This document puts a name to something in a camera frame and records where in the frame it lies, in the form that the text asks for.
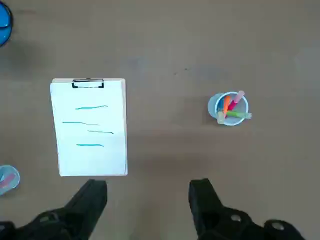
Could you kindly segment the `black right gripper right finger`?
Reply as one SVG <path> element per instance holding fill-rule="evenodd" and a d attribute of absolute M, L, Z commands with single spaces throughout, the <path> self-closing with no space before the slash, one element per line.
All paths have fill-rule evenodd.
<path fill-rule="evenodd" d="M 263 226 L 244 211 L 226 207 L 207 178 L 189 183 L 188 202 L 199 240 L 303 240 L 290 223 L 267 220 Z"/>

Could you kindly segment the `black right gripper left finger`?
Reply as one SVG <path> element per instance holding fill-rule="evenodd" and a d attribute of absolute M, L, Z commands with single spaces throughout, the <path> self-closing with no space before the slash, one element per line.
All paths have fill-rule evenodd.
<path fill-rule="evenodd" d="M 61 208 L 45 211 L 30 223 L 16 227 L 0 223 L 2 240 L 88 240 L 108 202 L 107 183 L 89 179 Z"/>

